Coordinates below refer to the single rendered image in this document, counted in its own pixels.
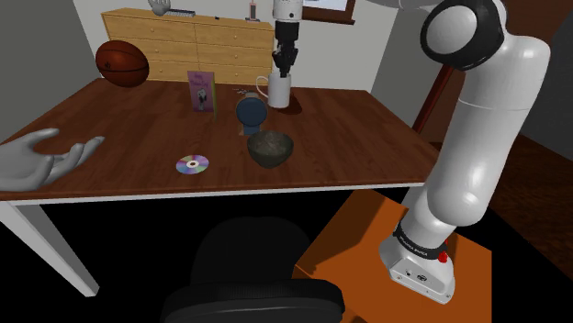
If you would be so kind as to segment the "dark grey bowl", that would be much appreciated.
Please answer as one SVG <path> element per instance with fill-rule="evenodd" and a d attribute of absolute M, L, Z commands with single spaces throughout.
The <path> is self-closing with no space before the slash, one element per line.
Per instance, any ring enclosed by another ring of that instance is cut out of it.
<path fill-rule="evenodd" d="M 262 130 L 247 139 L 247 149 L 257 164 L 266 169 L 272 169 L 291 156 L 294 141 L 285 133 Z"/>

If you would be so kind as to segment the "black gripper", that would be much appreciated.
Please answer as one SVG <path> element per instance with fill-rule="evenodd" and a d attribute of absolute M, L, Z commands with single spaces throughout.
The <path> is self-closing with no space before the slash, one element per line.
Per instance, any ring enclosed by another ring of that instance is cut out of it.
<path fill-rule="evenodd" d="M 277 41 L 276 50 L 272 57 L 281 78 L 285 78 L 290 73 L 298 56 L 298 49 L 295 42 L 298 40 L 299 23 L 293 21 L 275 22 L 275 39 Z"/>

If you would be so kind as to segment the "orange robot stand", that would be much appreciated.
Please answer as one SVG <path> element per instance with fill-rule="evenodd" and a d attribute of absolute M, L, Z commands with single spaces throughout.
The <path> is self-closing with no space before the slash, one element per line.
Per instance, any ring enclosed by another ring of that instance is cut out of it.
<path fill-rule="evenodd" d="M 449 237 L 455 293 L 445 305 L 391 280 L 378 255 L 406 208 L 373 190 L 356 190 L 294 267 L 296 278 L 336 284 L 341 323 L 492 323 L 491 253 L 456 233 Z"/>

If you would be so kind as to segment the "brown wooden table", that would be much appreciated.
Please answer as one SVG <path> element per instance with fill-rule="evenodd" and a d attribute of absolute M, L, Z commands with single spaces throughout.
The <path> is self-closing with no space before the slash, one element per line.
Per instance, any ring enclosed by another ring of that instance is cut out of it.
<path fill-rule="evenodd" d="M 290 136 L 291 157 L 266 170 L 239 133 L 239 94 L 217 86 L 217 119 L 196 113 L 183 82 L 148 81 L 121 88 L 97 79 L 30 124 L 60 136 L 39 145 L 61 151 L 95 135 L 105 138 L 82 166 L 36 192 L 0 193 L 0 223 L 85 296 L 98 284 L 53 226 L 47 204 L 375 189 L 422 185 L 436 150 L 364 90 L 302 88 L 295 104 L 272 110 L 265 126 Z M 182 174 L 188 155 L 208 168 Z"/>

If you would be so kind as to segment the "white mug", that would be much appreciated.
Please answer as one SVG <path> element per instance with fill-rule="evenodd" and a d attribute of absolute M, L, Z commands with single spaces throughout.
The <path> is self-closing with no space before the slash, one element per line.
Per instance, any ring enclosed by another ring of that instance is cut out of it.
<path fill-rule="evenodd" d="M 267 81 L 267 93 L 259 88 L 261 80 Z M 267 98 L 267 104 L 272 108 L 287 108 L 290 102 L 291 75 L 282 77 L 280 72 L 272 72 L 267 76 L 258 76 L 255 79 L 257 91 Z"/>

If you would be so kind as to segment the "brown basketball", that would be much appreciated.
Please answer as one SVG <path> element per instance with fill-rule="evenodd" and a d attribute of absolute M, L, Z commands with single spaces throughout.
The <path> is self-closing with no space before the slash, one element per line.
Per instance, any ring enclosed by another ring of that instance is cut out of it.
<path fill-rule="evenodd" d="M 124 40 L 103 43 L 96 51 L 95 64 L 105 79 L 126 88 L 143 84 L 150 72 L 143 52 Z"/>

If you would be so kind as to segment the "shiny compact disc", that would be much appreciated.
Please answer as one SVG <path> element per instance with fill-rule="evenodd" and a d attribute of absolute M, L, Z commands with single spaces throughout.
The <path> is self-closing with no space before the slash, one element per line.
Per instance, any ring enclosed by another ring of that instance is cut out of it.
<path fill-rule="evenodd" d="M 177 161 L 175 168 L 182 174 L 198 174 L 209 166 L 209 160 L 202 155 L 188 155 Z"/>

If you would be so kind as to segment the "black office chair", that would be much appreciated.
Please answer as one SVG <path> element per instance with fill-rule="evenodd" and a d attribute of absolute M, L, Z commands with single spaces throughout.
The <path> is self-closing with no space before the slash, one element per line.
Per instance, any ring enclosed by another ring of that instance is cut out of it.
<path fill-rule="evenodd" d="M 160 323 L 341 323 L 341 289 L 293 278 L 309 247 L 306 233 L 280 217 L 236 217 L 197 249 L 190 284 L 169 295 Z"/>

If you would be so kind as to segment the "grey hand sculpture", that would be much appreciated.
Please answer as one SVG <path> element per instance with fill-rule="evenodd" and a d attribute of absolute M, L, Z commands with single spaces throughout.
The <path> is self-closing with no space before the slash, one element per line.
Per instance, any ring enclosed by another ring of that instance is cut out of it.
<path fill-rule="evenodd" d="M 105 140 L 98 136 L 76 143 L 64 154 L 41 154 L 36 144 L 59 134 L 45 128 L 0 145 L 0 192 L 30 192 L 51 184 L 84 163 Z"/>

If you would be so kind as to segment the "light wooden chest of drawers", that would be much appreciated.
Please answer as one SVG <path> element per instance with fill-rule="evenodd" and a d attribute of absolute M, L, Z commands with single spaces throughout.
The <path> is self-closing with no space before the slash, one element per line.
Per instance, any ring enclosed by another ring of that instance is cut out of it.
<path fill-rule="evenodd" d="M 156 16 L 120 8 L 101 14 L 108 37 L 146 56 L 148 78 L 185 82 L 189 71 L 213 72 L 217 84 L 254 84 L 273 69 L 275 32 L 267 22 L 195 15 Z"/>

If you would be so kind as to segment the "brown framed wall picture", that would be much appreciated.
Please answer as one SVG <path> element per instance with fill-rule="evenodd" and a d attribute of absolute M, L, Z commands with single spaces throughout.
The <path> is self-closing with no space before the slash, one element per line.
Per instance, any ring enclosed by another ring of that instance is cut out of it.
<path fill-rule="evenodd" d="M 344 0 L 344 10 L 303 6 L 302 19 L 333 24 L 353 25 L 355 0 Z"/>

